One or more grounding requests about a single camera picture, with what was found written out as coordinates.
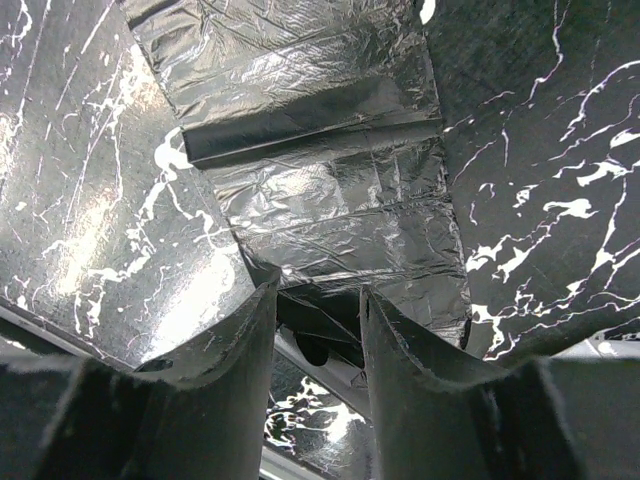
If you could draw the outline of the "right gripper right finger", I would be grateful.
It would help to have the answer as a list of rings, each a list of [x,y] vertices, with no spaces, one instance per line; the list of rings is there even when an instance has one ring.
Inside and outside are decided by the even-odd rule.
[[[548,365],[487,364],[360,293],[382,479],[582,479]]]

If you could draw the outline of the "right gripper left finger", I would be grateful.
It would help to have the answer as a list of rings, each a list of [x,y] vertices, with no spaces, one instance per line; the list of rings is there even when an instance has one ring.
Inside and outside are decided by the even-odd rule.
[[[134,373],[48,360],[70,379],[36,478],[257,478],[276,297],[274,282],[261,284],[228,317]]]

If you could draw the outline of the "black trash bag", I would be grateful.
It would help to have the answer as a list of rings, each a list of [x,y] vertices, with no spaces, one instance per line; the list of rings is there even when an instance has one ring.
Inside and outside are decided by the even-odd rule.
[[[278,321],[363,363],[359,296],[462,347],[470,306],[417,1],[124,1]]]

